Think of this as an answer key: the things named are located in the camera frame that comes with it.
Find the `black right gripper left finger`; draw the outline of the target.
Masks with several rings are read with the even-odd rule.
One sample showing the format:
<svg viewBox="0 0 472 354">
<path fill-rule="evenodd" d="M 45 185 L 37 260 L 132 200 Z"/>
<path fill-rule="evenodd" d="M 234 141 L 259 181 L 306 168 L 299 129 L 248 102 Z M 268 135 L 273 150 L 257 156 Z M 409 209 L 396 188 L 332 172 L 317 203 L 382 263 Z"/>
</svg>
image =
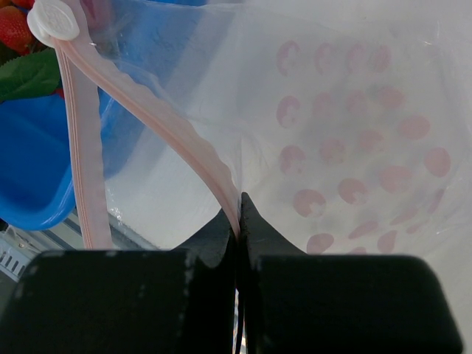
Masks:
<svg viewBox="0 0 472 354">
<path fill-rule="evenodd" d="M 231 353 L 235 253 L 222 212 L 169 251 L 45 251 L 1 315 L 1 351 Z"/>
</svg>

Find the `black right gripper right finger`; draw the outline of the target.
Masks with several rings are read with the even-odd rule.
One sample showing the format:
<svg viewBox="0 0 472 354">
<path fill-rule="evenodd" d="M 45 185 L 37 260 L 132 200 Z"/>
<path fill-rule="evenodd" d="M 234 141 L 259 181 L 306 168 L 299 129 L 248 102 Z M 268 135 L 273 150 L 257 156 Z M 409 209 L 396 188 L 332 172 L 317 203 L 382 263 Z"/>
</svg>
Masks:
<svg viewBox="0 0 472 354">
<path fill-rule="evenodd" d="M 248 353 L 460 353 L 432 269 L 406 255 L 309 255 L 243 194 L 239 291 Z"/>
</svg>

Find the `blue plastic bin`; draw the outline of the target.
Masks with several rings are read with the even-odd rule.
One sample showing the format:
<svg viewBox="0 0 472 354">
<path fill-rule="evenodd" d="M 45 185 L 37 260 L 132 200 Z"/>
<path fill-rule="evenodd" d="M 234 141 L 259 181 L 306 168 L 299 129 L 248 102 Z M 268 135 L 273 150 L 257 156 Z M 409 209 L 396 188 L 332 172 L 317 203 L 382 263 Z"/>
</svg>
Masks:
<svg viewBox="0 0 472 354">
<path fill-rule="evenodd" d="M 82 10 L 77 39 L 93 57 L 184 103 L 198 80 L 189 43 L 200 24 L 199 1 L 72 1 Z M 76 211 L 66 101 L 55 50 L 37 43 L 19 57 L 1 48 L 1 219 L 28 231 L 51 229 Z M 86 171 L 108 212 L 139 234 L 188 233 L 212 217 L 212 194 L 187 163 L 107 90 L 88 82 L 76 94 L 91 115 L 83 137 L 94 158 Z"/>
</svg>

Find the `clear zip top bag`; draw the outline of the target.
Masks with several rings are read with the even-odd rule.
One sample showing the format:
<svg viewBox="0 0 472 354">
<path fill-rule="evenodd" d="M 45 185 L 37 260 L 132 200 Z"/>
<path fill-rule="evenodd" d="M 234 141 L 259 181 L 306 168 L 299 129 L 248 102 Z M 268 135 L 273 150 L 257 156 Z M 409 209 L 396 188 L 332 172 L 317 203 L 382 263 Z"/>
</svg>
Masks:
<svg viewBox="0 0 472 354">
<path fill-rule="evenodd" d="M 171 249 L 243 195 L 308 254 L 452 246 L 471 111 L 440 24 L 251 2 L 37 1 L 58 57 L 88 249 L 110 218 Z"/>
</svg>

